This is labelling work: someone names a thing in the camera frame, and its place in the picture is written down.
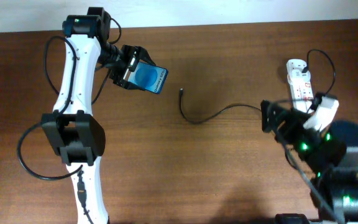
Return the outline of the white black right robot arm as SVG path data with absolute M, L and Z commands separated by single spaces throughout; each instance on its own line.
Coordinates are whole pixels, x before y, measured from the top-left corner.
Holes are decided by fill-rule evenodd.
M 273 132 L 287 162 L 310 189 L 319 223 L 358 223 L 358 124 L 334 120 L 336 96 L 317 93 L 312 113 L 260 103 L 262 131 Z

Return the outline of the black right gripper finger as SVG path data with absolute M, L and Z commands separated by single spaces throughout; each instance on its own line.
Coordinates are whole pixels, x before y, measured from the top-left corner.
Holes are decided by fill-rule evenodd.
M 262 100 L 260 103 L 262 113 L 262 131 L 270 133 L 278 128 L 278 121 L 273 117 L 273 110 L 278 108 L 276 101 Z
M 317 94 L 315 94 L 314 98 L 311 100 L 310 110 L 316 111 L 318 106 L 322 103 L 323 97 L 326 96 L 327 94 L 325 93 L 317 92 Z

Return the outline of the blue Samsung Galaxy smartphone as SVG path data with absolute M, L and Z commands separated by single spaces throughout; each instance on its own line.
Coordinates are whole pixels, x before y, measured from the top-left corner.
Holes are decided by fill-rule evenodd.
M 160 94 L 168 75 L 166 68 L 139 62 L 136 69 L 126 75 L 125 80 L 141 89 Z

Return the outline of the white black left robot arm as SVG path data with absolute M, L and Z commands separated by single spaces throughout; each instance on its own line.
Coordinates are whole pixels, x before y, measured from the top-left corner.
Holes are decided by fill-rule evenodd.
M 41 119 L 54 153 L 69 172 L 78 223 L 109 223 L 100 177 L 106 135 L 92 112 L 96 67 L 107 68 L 107 77 L 127 90 L 145 90 L 144 84 L 129 77 L 140 68 L 156 67 L 145 48 L 118 48 L 108 40 L 111 21 L 110 14 L 101 7 L 89 7 L 85 15 L 69 15 L 63 21 L 61 39 L 66 55 L 62 85 L 52 112 Z

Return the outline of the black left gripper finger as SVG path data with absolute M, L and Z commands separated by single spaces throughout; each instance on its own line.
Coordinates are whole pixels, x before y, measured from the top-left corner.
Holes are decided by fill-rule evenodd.
M 126 80 L 114 80 L 113 83 L 121 88 L 127 89 L 127 90 L 141 90 L 145 91 L 145 88 L 142 88 L 141 86 L 138 86 L 134 83 L 131 83 Z
M 145 48 L 141 46 L 136 46 L 136 52 L 137 52 L 136 58 L 144 61 L 149 65 L 156 66 L 155 62 L 152 60 L 151 56 L 149 55 L 148 51 Z

